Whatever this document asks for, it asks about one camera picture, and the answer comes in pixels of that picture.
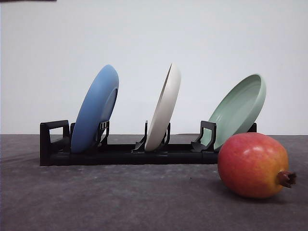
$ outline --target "white backdrop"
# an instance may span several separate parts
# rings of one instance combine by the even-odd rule
[[[234,85],[259,73],[268,90],[259,132],[307,135],[307,12],[307,0],[1,3],[1,133],[75,122],[111,64],[120,79],[111,133],[141,134],[175,62],[172,133],[197,133]]]

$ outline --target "gray table surface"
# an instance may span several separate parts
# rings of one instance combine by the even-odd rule
[[[273,137],[288,150],[297,184],[253,200],[230,192],[217,165],[39,167],[39,135],[1,135],[1,230],[308,230],[308,136]]]

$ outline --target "black dish rack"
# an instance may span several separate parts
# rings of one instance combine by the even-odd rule
[[[148,121],[144,136],[135,144],[108,144],[109,121],[98,125],[95,142],[82,153],[71,153],[71,138],[75,123],[68,120],[40,124],[40,166],[65,165],[111,165],[111,164],[216,164],[218,152],[214,151],[216,123],[201,121],[200,134],[188,144],[170,144],[170,123],[159,147],[152,152],[144,149],[147,140]],[[51,142],[50,129],[63,128],[63,137]],[[211,141],[207,146],[200,143],[204,129],[211,130]],[[247,132],[256,132],[254,123]]]

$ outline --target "green plate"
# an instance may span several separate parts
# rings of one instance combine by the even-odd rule
[[[214,149],[218,151],[232,135],[247,132],[258,117],[266,96],[266,85],[260,75],[251,75],[236,85],[220,102],[208,120],[216,123]],[[211,140],[211,131],[204,129],[203,145]]]

